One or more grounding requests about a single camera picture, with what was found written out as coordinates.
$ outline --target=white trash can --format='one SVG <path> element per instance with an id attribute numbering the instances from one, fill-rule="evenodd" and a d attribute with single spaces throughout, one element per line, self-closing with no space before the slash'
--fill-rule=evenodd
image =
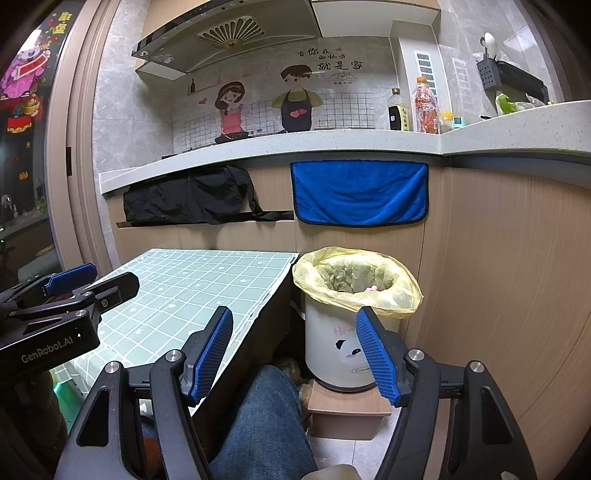
<path id="1" fill-rule="evenodd" d="M 321 385 L 341 392 L 358 392 L 375 385 L 374 376 L 355 333 L 355 312 L 304 296 L 306 365 Z M 400 320 L 389 319 L 398 331 Z"/>
<path id="2" fill-rule="evenodd" d="M 372 307 L 384 328 L 397 332 L 423 299 L 413 275 L 387 255 L 326 247 L 303 255 L 293 278 L 305 294 L 306 364 L 318 382 L 343 392 L 373 387 L 355 317 Z M 366 291 L 374 285 L 377 290 Z"/>

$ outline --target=glass door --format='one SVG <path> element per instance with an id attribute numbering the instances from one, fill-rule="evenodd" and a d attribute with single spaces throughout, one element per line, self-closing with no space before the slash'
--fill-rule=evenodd
<path id="1" fill-rule="evenodd" d="M 46 115 L 83 0 L 64 0 L 0 75 L 0 291 L 61 271 L 47 208 Z"/>

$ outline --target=door frame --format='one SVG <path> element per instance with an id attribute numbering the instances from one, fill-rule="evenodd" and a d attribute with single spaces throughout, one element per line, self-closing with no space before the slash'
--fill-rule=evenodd
<path id="1" fill-rule="evenodd" d="M 96 201 L 92 118 L 100 58 L 119 1 L 86 0 L 82 7 L 56 68 L 45 140 L 47 203 L 61 266 L 90 262 L 100 275 L 112 266 Z"/>

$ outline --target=white countertop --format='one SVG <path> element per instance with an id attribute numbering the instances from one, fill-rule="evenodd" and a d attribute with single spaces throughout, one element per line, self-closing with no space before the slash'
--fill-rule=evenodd
<path id="1" fill-rule="evenodd" d="M 212 145 L 137 168 L 100 174 L 102 194 L 186 168 L 232 160 L 323 151 L 380 151 L 432 155 L 552 151 L 591 155 L 591 100 L 511 113 L 443 135 L 392 130 L 317 130 Z"/>

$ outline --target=jeans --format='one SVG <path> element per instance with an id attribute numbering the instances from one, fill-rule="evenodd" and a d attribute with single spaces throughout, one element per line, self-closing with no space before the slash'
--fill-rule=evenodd
<path id="1" fill-rule="evenodd" d="M 210 468 L 216 480 L 301 480 L 318 470 L 298 392 L 279 369 L 261 368 Z"/>

